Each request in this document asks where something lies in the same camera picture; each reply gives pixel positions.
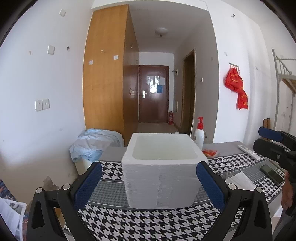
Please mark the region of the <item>person's right hand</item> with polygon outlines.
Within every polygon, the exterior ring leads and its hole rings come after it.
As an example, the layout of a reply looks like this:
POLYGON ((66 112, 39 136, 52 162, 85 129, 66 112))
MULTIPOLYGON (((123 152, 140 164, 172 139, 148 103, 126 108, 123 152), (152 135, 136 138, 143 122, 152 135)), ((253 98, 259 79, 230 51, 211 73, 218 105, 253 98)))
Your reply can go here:
POLYGON ((287 210, 293 203, 293 187, 289 181, 289 173, 285 172, 285 183, 282 187, 281 206, 284 210, 287 210))

